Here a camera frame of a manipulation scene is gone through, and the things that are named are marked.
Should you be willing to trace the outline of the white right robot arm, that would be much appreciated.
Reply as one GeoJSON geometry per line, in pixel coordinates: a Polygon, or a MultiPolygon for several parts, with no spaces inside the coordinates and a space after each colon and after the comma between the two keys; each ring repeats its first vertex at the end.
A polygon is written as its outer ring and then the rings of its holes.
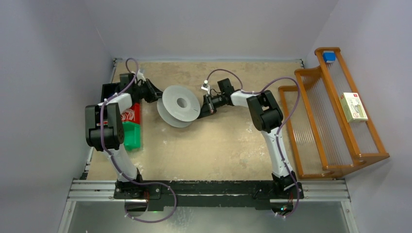
{"type": "Polygon", "coordinates": [[[217,113],[217,108],[230,105],[246,107],[249,110],[254,127],[261,132],[272,163],[273,192],[283,198],[295,188],[300,187],[295,172],[290,165],[282,138],[283,113],[273,94],[265,90],[258,94],[244,93],[236,90],[229,79],[218,81],[220,92],[213,96],[203,96],[199,119],[217,113]]]}

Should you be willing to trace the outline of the white perforated spool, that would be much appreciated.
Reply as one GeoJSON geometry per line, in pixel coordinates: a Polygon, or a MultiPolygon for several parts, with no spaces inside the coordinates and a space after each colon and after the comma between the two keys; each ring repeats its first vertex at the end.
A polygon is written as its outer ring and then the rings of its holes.
{"type": "Polygon", "coordinates": [[[200,115],[199,100],[189,89],[180,85],[167,87],[157,101],[160,117],[175,128],[189,126],[200,115]]]}

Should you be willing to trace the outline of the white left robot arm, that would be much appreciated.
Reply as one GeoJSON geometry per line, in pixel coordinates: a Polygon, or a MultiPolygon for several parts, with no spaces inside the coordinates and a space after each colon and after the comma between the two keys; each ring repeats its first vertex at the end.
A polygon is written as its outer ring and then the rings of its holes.
{"type": "Polygon", "coordinates": [[[85,107],[86,142],[102,152],[113,166],[118,189],[134,199],[143,196],[145,183],[126,152],[121,115],[142,100],[158,101],[163,92],[139,73],[123,73],[118,83],[102,86],[101,102],[85,107]]]}

